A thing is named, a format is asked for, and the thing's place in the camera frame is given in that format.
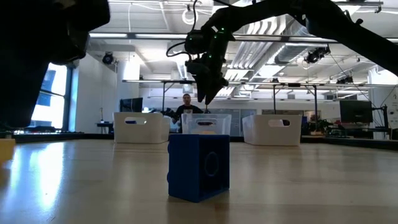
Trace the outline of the small blue toy block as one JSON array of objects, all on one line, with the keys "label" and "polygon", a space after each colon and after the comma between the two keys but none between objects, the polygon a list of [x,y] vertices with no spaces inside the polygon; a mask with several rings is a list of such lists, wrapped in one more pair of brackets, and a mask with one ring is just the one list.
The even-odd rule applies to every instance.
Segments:
[{"label": "small blue toy block", "polygon": [[169,137],[169,195],[201,202],[229,190],[228,135],[173,134]]}]

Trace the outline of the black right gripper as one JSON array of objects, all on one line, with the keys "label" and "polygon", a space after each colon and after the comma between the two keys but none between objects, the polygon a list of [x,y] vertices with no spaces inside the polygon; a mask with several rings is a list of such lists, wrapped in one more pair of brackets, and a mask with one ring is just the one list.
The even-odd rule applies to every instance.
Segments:
[{"label": "black right gripper", "polygon": [[205,104],[209,105],[221,88],[229,85],[221,71],[226,61],[225,54],[225,51],[202,54],[188,52],[189,59],[185,62],[185,66],[197,84],[199,103],[205,99]]}]

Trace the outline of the clear plastic bin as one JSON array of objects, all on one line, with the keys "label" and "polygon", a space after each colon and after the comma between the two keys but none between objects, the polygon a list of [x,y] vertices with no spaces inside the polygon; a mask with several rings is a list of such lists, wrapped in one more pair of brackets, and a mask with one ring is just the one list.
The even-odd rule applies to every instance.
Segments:
[{"label": "clear plastic bin", "polygon": [[181,116],[183,134],[199,134],[201,131],[216,131],[218,135],[230,135],[230,114],[184,113]]}]

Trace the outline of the large bright window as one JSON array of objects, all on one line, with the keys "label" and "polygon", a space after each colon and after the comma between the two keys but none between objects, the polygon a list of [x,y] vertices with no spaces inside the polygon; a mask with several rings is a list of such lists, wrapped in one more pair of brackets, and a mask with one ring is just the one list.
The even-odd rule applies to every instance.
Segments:
[{"label": "large bright window", "polygon": [[50,126],[62,129],[70,96],[72,69],[50,63],[40,87],[30,127]]}]

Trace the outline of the small dark side table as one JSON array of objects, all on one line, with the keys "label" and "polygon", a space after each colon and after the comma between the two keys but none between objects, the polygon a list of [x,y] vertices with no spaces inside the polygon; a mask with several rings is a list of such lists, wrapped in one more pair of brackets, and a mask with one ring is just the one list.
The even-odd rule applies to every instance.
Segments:
[{"label": "small dark side table", "polygon": [[114,133],[114,125],[112,122],[105,121],[103,118],[103,108],[99,109],[100,112],[100,122],[96,123],[96,126],[100,128],[100,133],[101,134],[113,134]]}]

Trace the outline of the person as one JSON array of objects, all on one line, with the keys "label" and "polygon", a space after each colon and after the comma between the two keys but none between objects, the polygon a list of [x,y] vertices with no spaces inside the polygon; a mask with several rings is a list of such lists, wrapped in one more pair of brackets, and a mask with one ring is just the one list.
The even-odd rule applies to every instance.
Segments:
[{"label": "person", "polygon": [[202,114],[202,113],[204,113],[204,111],[199,109],[199,107],[192,105],[191,104],[191,96],[188,93],[186,93],[183,95],[183,105],[179,106],[175,113],[176,113],[177,117],[172,119],[173,124],[176,124],[178,121],[180,121],[181,115],[184,113]]}]

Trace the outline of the cluttered black workbench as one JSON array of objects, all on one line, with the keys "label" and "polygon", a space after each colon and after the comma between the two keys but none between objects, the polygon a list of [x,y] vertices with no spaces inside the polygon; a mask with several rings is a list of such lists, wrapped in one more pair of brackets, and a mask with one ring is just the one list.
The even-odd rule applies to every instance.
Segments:
[{"label": "cluttered black workbench", "polygon": [[393,129],[389,126],[387,118],[387,105],[383,105],[378,108],[373,108],[373,111],[382,111],[383,122],[382,126],[375,126],[374,128],[369,125],[353,123],[353,124],[343,124],[341,121],[336,121],[334,123],[328,122],[326,131],[323,135],[310,135],[308,131],[308,121],[302,122],[301,125],[301,135],[302,136],[320,136],[326,138],[360,138],[360,139],[372,139],[374,133],[382,133],[383,139],[392,140]]}]

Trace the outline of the ceiling strip light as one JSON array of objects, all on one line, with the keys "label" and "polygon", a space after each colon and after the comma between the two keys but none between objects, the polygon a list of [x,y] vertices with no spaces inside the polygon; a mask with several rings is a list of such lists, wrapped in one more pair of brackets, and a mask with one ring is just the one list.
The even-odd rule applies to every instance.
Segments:
[{"label": "ceiling strip light", "polygon": [[314,44],[333,44],[336,43],[335,40],[331,40],[331,39],[322,39],[319,37],[304,37],[304,36],[293,36],[293,37],[289,37],[289,39],[287,40],[287,42],[291,42],[291,43],[314,43]]},{"label": "ceiling strip light", "polygon": [[184,40],[186,34],[136,34],[137,39]]},{"label": "ceiling strip light", "polygon": [[90,37],[99,39],[125,39],[128,35],[125,33],[90,33]]}]

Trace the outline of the black monitor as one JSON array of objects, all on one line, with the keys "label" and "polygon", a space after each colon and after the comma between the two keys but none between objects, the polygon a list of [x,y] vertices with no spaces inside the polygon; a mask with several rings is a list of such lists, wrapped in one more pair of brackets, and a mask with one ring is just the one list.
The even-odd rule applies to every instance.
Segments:
[{"label": "black monitor", "polygon": [[143,98],[121,99],[119,101],[119,111],[141,113],[142,103]]},{"label": "black monitor", "polygon": [[340,101],[340,119],[342,123],[372,123],[373,108],[370,101]]}]

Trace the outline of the white wall poster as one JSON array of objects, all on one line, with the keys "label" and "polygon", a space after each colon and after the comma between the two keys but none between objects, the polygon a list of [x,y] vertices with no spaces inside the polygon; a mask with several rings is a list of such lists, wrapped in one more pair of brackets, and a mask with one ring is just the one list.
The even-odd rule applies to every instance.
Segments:
[{"label": "white wall poster", "polygon": [[398,129],[398,90],[394,90],[387,99],[387,118],[392,129]]}]

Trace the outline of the black ceiling fixture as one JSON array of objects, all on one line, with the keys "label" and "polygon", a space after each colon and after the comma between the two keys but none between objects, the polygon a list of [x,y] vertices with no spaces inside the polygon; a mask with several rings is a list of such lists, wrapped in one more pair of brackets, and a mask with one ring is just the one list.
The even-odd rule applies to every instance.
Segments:
[{"label": "black ceiling fixture", "polygon": [[350,83],[354,83],[352,75],[345,75],[345,76],[339,77],[336,81],[336,84],[344,85],[344,84],[350,84]]}]

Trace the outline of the black metal frame rack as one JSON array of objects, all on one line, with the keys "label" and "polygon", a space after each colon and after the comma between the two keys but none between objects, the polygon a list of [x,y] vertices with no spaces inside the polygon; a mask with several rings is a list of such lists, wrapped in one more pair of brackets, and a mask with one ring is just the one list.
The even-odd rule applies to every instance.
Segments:
[{"label": "black metal frame rack", "polygon": [[272,82],[272,100],[273,100],[273,110],[274,114],[276,114],[276,87],[281,86],[281,87],[289,87],[289,88],[300,88],[304,87],[306,88],[313,96],[314,96],[314,106],[315,106],[315,115],[318,116],[318,97],[317,97],[317,86],[316,85],[310,85],[308,83],[306,84],[301,84],[301,83],[276,83]]},{"label": "black metal frame rack", "polygon": [[190,96],[189,93],[185,93],[185,94],[182,96],[183,105],[180,106],[180,107],[178,108],[178,110],[177,110],[176,113],[175,113],[175,112],[172,112],[169,108],[167,108],[166,110],[164,110],[164,109],[165,109],[165,93],[167,92],[167,90],[168,90],[173,84],[176,84],[176,83],[179,83],[179,84],[192,84],[193,81],[187,81],[187,80],[180,80],[180,81],[178,81],[178,80],[166,80],[166,81],[163,81],[162,83],[163,83],[162,111],[161,111],[161,114],[162,114],[162,115],[164,115],[164,116],[169,116],[169,117],[171,117],[171,118],[174,118],[174,117],[176,117],[177,115],[180,115],[179,109],[182,109],[182,113],[183,113],[184,110],[185,110],[185,108],[189,108],[189,109],[190,109],[190,107],[192,107],[192,109],[191,109],[192,113],[200,113],[200,114],[209,114],[209,113],[210,113],[207,109],[201,110],[201,109],[199,109],[198,107],[191,105],[191,96]]}]

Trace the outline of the large silver ventilation duct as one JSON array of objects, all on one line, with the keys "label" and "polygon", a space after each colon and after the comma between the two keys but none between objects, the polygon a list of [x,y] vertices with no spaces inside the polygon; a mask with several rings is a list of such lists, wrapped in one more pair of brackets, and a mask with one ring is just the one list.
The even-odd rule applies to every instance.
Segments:
[{"label": "large silver ventilation duct", "polygon": [[297,59],[304,53],[306,56],[309,51],[317,47],[327,47],[328,44],[305,44],[305,43],[285,43],[280,52],[274,57],[275,63],[279,65],[287,65]]}]

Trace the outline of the black aluminium table frame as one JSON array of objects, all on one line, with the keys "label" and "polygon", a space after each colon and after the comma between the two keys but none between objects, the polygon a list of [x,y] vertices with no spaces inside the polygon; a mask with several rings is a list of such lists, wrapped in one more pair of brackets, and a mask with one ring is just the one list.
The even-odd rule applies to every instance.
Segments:
[{"label": "black aluminium table frame", "polygon": [[[14,138],[16,143],[52,142],[79,139],[113,140],[112,134],[85,134],[85,133],[44,133],[44,134],[12,134],[0,132],[0,138]],[[398,141],[374,140],[374,139],[345,139],[325,138],[316,136],[302,136],[301,143],[309,144],[335,144],[342,146],[364,147],[374,149],[386,149],[398,151]]]}]

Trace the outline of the white ventilation duct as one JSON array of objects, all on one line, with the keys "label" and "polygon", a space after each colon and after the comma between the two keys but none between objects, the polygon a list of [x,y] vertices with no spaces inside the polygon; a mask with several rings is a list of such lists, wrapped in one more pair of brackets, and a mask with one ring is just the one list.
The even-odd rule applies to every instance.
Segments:
[{"label": "white ventilation duct", "polygon": [[190,59],[190,56],[186,53],[184,45],[185,42],[182,40],[171,40],[166,50],[166,57],[177,65],[180,80],[186,80],[188,78],[185,62]]}]

